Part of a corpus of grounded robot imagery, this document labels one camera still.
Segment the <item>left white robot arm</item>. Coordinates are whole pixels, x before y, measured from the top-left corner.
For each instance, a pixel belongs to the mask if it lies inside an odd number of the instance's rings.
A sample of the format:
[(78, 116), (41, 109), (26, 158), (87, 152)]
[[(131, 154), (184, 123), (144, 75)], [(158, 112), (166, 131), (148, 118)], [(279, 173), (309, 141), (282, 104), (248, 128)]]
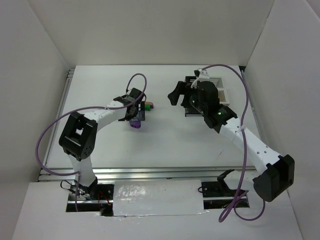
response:
[(84, 194), (93, 198), (98, 191), (98, 178), (91, 161), (97, 133), (115, 121), (129, 122), (132, 127), (140, 128), (145, 120), (145, 96), (144, 92), (132, 88), (101, 109), (69, 115), (58, 143), (68, 155), (73, 170), (78, 172), (75, 183)]

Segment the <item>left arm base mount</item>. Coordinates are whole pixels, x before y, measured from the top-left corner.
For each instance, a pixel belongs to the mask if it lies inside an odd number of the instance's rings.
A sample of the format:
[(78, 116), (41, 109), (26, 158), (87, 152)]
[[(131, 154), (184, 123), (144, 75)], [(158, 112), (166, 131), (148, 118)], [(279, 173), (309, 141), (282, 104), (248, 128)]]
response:
[(76, 184), (62, 180), (60, 188), (68, 191), (66, 212), (96, 212), (100, 216), (112, 217), (114, 186), (114, 184), (98, 184), (93, 195), (85, 193), (79, 187), (76, 194)]

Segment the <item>purple rounded lego brick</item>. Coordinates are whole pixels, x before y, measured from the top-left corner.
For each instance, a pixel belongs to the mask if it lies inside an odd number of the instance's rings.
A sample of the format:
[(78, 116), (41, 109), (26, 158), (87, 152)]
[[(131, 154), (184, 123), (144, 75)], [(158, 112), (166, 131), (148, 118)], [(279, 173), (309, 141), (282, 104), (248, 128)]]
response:
[(131, 120), (131, 121), (129, 122), (129, 125), (130, 125), (132, 128), (140, 129), (142, 123), (141, 123), (140, 120)]

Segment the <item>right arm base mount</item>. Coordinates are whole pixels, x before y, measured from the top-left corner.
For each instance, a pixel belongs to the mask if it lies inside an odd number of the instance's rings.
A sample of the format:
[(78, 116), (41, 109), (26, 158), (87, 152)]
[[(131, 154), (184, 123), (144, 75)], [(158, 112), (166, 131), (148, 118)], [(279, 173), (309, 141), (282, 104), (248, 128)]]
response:
[(225, 183), (204, 181), (197, 189), (203, 197), (205, 210), (225, 209), (234, 199), (235, 189), (229, 189)]

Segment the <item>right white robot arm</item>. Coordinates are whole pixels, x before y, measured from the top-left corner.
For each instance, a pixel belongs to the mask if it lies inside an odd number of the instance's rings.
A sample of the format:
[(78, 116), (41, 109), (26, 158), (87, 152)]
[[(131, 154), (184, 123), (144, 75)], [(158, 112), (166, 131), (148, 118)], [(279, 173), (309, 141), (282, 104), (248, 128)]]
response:
[(253, 179), (253, 189), (263, 200), (272, 202), (293, 185), (295, 160), (289, 154), (282, 156), (271, 149), (245, 127), (237, 114), (220, 102), (218, 89), (212, 82), (202, 81), (192, 87), (179, 81), (168, 94), (171, 105), (177, 105), (180, 96), (183, 96), (182, 107), (198, 111), (210, 129), (246, 153), (259, 173)]

